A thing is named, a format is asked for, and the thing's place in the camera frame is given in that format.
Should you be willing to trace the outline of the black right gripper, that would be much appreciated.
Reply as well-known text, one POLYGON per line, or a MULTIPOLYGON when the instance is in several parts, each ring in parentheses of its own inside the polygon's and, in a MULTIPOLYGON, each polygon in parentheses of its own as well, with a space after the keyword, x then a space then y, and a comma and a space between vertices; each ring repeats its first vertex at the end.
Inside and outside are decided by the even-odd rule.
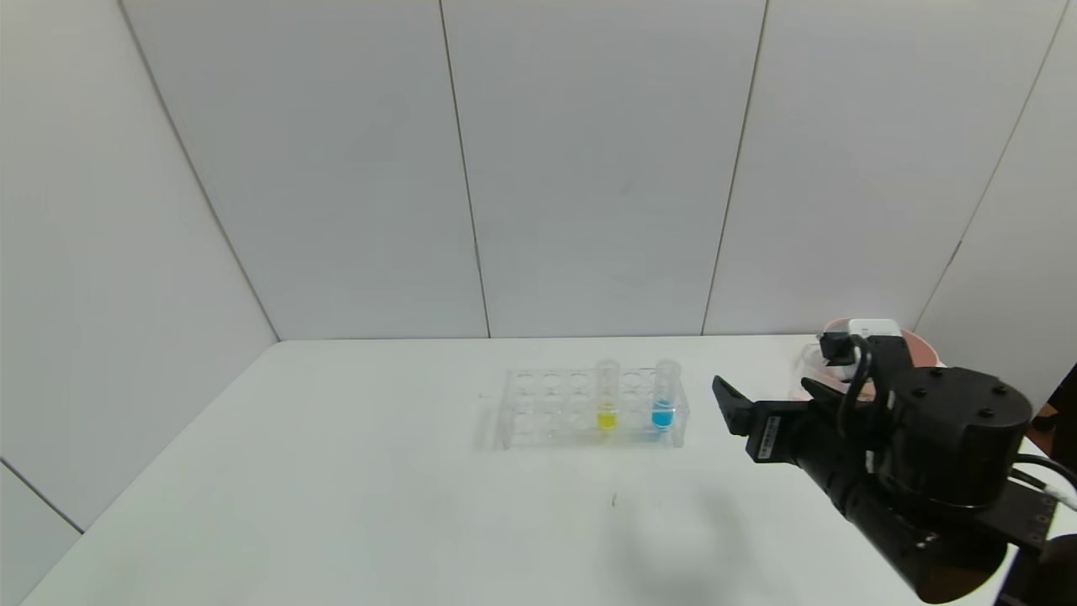
POLYGON ((751 401, 724 377, 712 391, 727 429, 747 437, 746 452, 757 464, 796 465, 845 518, 859 518, 869 504, 862 452, 839 436, 834 411, 847 393, 811 377, 800 386, 810 401, 751 401))

